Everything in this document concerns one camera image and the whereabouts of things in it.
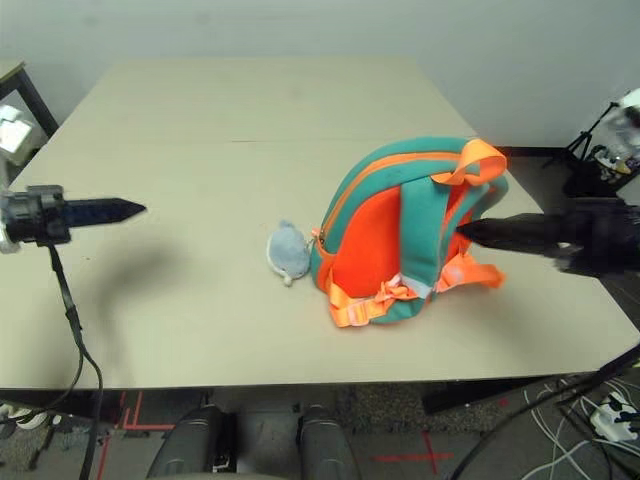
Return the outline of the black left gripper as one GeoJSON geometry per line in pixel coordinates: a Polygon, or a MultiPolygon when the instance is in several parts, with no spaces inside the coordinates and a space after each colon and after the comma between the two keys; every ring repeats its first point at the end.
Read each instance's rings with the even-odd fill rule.
{"type": "Polygon", "coordinates": [[[144,205],[120,198],[64,200],[59,185],[28,186],[23,192],[1,195],[1,225],[14,244],[65,244],[69,226],[123,222],[146,211],[144,205]]]}

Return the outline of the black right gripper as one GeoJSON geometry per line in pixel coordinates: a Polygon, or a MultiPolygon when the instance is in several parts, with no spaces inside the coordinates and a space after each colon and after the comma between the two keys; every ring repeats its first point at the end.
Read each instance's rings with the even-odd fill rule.
{"type": "Polygon", "coordinates": [[[639,207],[618,197],[574,198],[554,217],[483,218],[457,232],[485,248],[549,256],[565,273],[639,272],[639,207]]]}

